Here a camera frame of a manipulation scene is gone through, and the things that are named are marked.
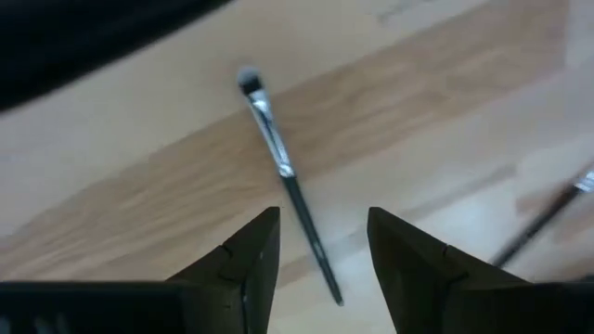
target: wood grain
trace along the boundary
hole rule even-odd
[[[568,47],[577,52],[567,40],[572,5],[489,1],[273,96],[343,308],[311,259],[251,114],[239,108],[41,214],[31,208],[34,219],[0,239],[0,277],[164,279],[278,205],[269,331],[391,332],[368,255],[369,206],[488,260],[594,161],[594,58],[567,62]],[[580,205],[509,270],[529,279],[589,270],[593,212]]]

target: silver ferrule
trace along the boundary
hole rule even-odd
[[[594,191],[594,171],[589,171],[574,183],[574,186],[584,192]]]
[[[275,125],[272,116],[272,108],[270,100],[266,95],[264,89],[257,90],[250,93],[248,96],[248,104],[252,110],[253,117],[258,123],[258,127],[264,136],[266,144],[272,153],[272,158],[277,164],[278,173],[283,177],[291,177],[295,172],[289,160],[289,153],[280,138],[277,126]]]

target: wooden table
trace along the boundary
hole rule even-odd
[[[237,1],[3,115],[1,277],[164,279],[277,205],[269,332],[392,332],[369,206],[489,260],[594,161],[588,1],[440,0],[394,18],[312,3]],[[274,93],[343,308],[236,91],[245,63]],[[511,272],[594,269],[593,204],[579,200]]]

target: brush handle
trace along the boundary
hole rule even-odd
[[[287,192],[289,193],[289,197],[291,198],[291,202],[293,203],[295,211],[297,211],[297,216],[299,216],[299,220],[301,221],[301,225],[305,235],[307,236],[307,240],[314,250],[317,263],[322,269],[324,278],[326,278],[326,282],[328,283],[332,297],[334,297],[334,301],[336,301],[336,303],[343,305],[341,289],[338,286],[336,277],[334,277],[334,273],[330,267],[326,251],[324,250],[324,247],[322,247],[322,242],[319,239],[316,227],[314,226],[312,215],[309,213],[309,209],[307,209],[307,204],[305,203],[299,183],[297,182],[297,177],[281,177],[281,179],[287,188]]]
[[[576,186],[566,189],[555,201],[542,212],[522,233],[514,238],[508,246],[493,261],[493,265],[503,267],[513,258],[521,248],[526,246],[535,235],[549,225],[555,216],[565,209],[582,190]]]

